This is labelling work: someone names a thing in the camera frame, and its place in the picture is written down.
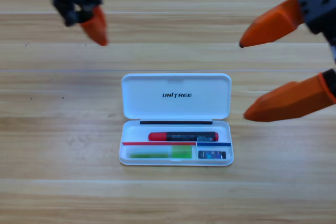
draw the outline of white case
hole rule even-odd
[[[122,78],[124,124],[119,160],[125,165],[227,166],[234,160],[230,126],[221,121],[230,113],[231,78],[223,73],[127,74]],[[171,146],[137,144],[151,132],[218,133],[215,146],[192,146],[192,158],[131,158],[130,153],[170,152]],[[198,151],[220,151],[226,158],[199,159]]]

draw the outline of unitree logo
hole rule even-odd
[[[177,98],[177,97],[191,97],[192,94],[178,94],[178,93],[170,93],[170,94],[162,94],[162,97],[173,97],[173,98]]]

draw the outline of tabletop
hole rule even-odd
[[[262,94],[332,68],[301,25],[241,49],[248,25],[283,0],[104,0],[110,45],[65,27],[50,0],[0,0],[0,223],[336,223],[336,108],[244,120]],[[227,167],[118,160],[128,73],[232,79]]]

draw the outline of orange fingertip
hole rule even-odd
[[[240,47],[274,42],[304,23],[299,0],[286,0],[256,18],[243,34]]]
[[[90,20],[81,23],[80,26],[91,40],[101,46],[106,46],[109,42],[104,14],[100,7],[96,7],[93,14],[94,16]]]
[[[272,122],[300,118],[336,103],[322,73],[302,82],[290,82],[272,90],[251,105],[244,118]]]

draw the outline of case lid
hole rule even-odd
[[[232,82],[223,73],[127,74],[121,83],[129,119],[205,121],[230,113]]]

